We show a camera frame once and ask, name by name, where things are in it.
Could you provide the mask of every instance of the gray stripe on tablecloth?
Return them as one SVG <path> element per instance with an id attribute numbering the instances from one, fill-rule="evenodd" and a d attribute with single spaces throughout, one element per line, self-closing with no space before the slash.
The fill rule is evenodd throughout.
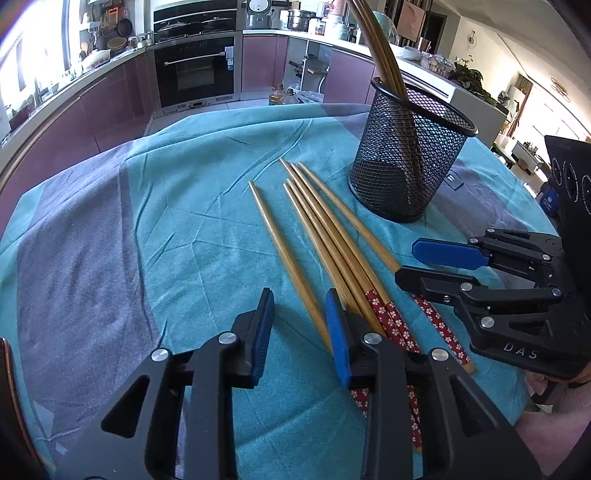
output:
<path id="1" fill-rule="evenodd" d="M 321 103 L 326 115 L 334 117 L 357 139 L 361 140 L 371 105 L 346 103 Z"/>
<path id="2" fill-rule="evenodd" d="M 527 227 L 507 209 L 505 202 L 493 192 L 477 172 L 466 167 L 460 159 L 452 170 L 462 179 L 464 185 L 453 190 L 443 182 L 433 197 L 433 205 L 466 238 L 483 236 L 487 228 L 527 230 Z M 507 288 L 531 288 L 532 283 L 495 270 Z"/>
<path id="3" fill-rule="evenodd" d="M 135 244 L 131 146 L 48 180 L 18 249 L 24 381 L 43 407 L 37 416 L 53 416 L 38 421 L 51 425 L 46 444 L 57 463 L 160 339 Z"/>

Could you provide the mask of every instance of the countertop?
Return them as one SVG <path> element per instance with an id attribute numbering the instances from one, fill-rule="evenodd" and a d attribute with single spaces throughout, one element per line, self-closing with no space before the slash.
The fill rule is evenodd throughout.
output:
<path id="1" fill-rule="evenodd" d="M 136 48 L 134 50 L 128 50 L 122 54 L 111 59 L 109 63 L 105 63 L 100 67 L 90 70 L 76 80 L 67 85 L 64 89 L 58 91 L 53 97 L 51 97 L 44 104 L 35 109 L 31 116 L 25 121 L 20 127 L 14 132 L 10 133 L 2 147 L 0 147 L 0 171 L 6 166 L 14 154 L 18 151 L 21 145 L 35 131 L 45 123 L 45 121 L 61 107 L 64 103 L 76 96 L 85 87 L 95 82 L 98 78 L 102 77 L 109 71 L 117 68 L 119 65 L 126 61 L 137 57 L 138 55 L 145 52 L 145 48 Z"/>
<path id="2" fill-rule="evenodd" d="M 292 38 L 301 38 L 308 41 L 314 41 L 317 43 L 325 44 L 328 46 L 332 46 L 338 48 L 339 50 L 348 51 L 360 57 L 365 57 L 367 59 L 371 59 L 372 55 L 369 51 L 367 46 L 358 45 L 352 42 L 347 42 L 344 40 L 336 40 L 333 38 L 327 38 L 322 35 L 314 35 L 309 34 L 306 32 L 296 32 L 291 30 L 244 30 L 242 32 L 244 35 L 279 35 L 284 37 L 292 37 Z M 192 41 L 192 39 L 183 39 L 183 41 Z M 400 47 L 395 45 L 390 45 L 392 51 L 396 55 L 400 53 Z M 26 142 L 26 140 L 33 134 L 35 131 L 45 123 L 47 118 L 51 116 L 59 107 L 61 107 L 65 102 L 70 100 L 72 97 L 76 96 L 79 92 L 81 92 L 85 87 L 90 85 L 91 83 L 98 80 L 98 78 L 102 77 L 109 71 L 113 70 L 114 68 L 118 67 L 122 63 L 133 59 L 134 57 L 146 52 L 146 50 L 152 50 L 156 48 L 162 48 L 163 45 L 160 44 L 154 45 L 147 48 L 138 48 L 135 50 L 128 50 L 121 55 L 118 55 L 114 59 L 111 59 L 109 63 L 106 63 L 98 68 L 95 68 L 82 76 L 78 77 L 76 80 L 71 82 L 68 86 L 66 86 L 63 90 L 57 92 L 51 99 L 49 99 L 46 103 L 41 105 L 37 108 L 31 116 L 27 119 L 27 121 L 22 124 L 17 130 L 12 132 L 8 135 L 7 139 L 4 141 L 2 146 L 0 147 L 0 171 L 6 166 L 6 164 L 10 161 L 10 159 L 14 156 L 14 154 L 19 150 L 20 146 Z M 433 72 L 417 65 L 416 63 L 412 63 L 406 60 L 402 60 L 397 58 L 398 65 L 400 67 L 402 75 L 405 77 L 405 80 L 413 83 L 425 90 L 430 91 L 434 95 L 442 98 L 446 102 L 452 102 L 452 97 L 454 93 L 457 93 L 458 90 L 463 90 L 458 85 L 452 83 L 451 81 L 444 79 Z"/>

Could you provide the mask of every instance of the ceiling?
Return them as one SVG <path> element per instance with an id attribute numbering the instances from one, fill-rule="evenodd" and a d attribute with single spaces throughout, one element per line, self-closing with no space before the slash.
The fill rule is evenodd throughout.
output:
<path id="1" fill-rule="evenodd" d="M 571 100 L 562 103 L 591 131 L 591 59 L 547 0 L 439 1 L 495 30 L 529 77 L 551 93 L 550 79 L 557 79 Z"/>

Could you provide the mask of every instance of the blue gripper pad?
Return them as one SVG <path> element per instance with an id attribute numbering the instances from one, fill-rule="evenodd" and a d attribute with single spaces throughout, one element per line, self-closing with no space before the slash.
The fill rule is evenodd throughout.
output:
<path id="1" fill-rule="evenodd" d="M 269 338 L 271 337 L 271 328 L 273 327 L 273 318 L 275 316 L 275 299 L 270 288 L 263 289 L 259 305 L 255 311 L 257 318 L 256 335 L 251 350 L 251 381 L 255 387 L 258 385 L 265 369 L 267 360 L 267 349 L 269 348 Z"/>
<path id="2" fill-rule="evenodd" d="M 349 388 L 351 381 L 351 368 L 349 363 L 349 349 L 352 347 L 351 339 L 348 338 L 348 324 L 345 311 L 340 305 L 339 296 L 336 290 L 331 288 L 326 293 L 324 304 L 326 325 L 329 330 L 330 343 L 333 348 L 336 374 L 345 388 Z"/>
<path id="3" fill-rule="evenodd" d="M 488 257 L 478 247 L 419 238 L 413 243 L 414 258 L 429 264 L 476 270 L 488 265 Z"/>

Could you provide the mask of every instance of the oven handle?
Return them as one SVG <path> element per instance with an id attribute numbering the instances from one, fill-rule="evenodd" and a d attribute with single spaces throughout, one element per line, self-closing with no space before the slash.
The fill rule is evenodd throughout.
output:
<path id="1" fill-rule="evenodd" d="M 165 61 L 164 62 L 164 66 L 168 66 L 168 65 L 174 65 L 175 63 L 181 63 L 184 61 L 189 61 L 189 60 L 199 60 L 199 59 L 209 59 L 211 57 L 225 57 L 226 56 L 226 52 L 225 51 L 221 51 L 220 53 L 212 53 L 211 55 L 201 55 L 200 57 L 191 57 L 189 59 L 182 59 L 182 60 L 175 60 L 175 61 Z"/>

